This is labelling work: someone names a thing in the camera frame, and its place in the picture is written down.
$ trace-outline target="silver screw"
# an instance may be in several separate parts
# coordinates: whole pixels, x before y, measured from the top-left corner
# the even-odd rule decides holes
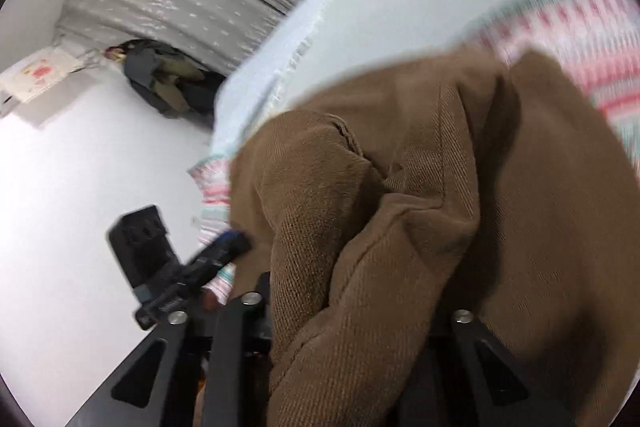
[[[169,316],[166,319],[169,321],[169,324],[173,324],[175,326],[178,324],[184,324],[188,318],[189,315],[187,315],[186,312],[177,311],[169,313]]]
[[[242,296],[242,304],[247,306],[255,306],[262,300],[262,295],[258,292],[247,292]]]
[[[474,319],[474,314],[468,310],[458,310],[453,313],[453,320],[458,324],[469,324]]]

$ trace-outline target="white wall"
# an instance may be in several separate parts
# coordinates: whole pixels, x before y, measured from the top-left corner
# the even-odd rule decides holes
[[[0,69],[49,44],[62,2],[7,0]],[[36,102],[0,120],[0,372],[36,427],[58,427],[143,337],[107,229],[157,204],[190,256],[200,194],[186,170],[209,133],[159,116],[115,69],[76,73]]]

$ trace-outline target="brown fabric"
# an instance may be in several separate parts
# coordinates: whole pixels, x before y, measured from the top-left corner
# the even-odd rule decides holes
[[[231,222],[271,269],[270,426],[378,425],[434,309],[471,309],[580,427],[640,360],[640,205],[606,122],[559,66],[470,52],[364,74],[269,121]]]

